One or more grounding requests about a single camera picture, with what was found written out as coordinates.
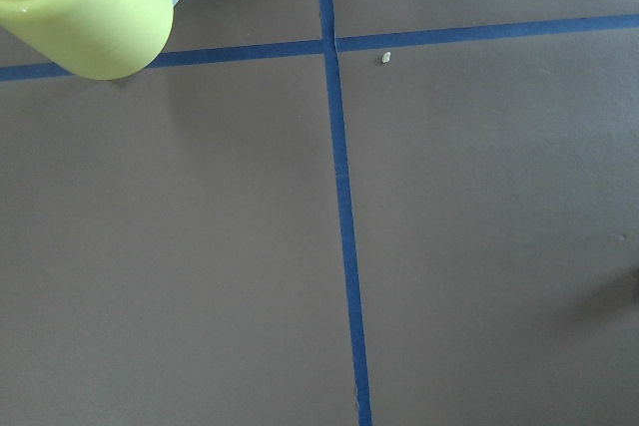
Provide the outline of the yellow cup on rack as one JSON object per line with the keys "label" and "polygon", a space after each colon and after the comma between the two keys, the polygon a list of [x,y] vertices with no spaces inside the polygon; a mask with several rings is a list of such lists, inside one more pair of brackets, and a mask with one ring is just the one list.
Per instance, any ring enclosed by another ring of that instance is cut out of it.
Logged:
{"label": "yellow cup on rack", "polygon": [[173,19],[173,0],[1,0],[3,29],[92,80],[121,79],[151,64]]}

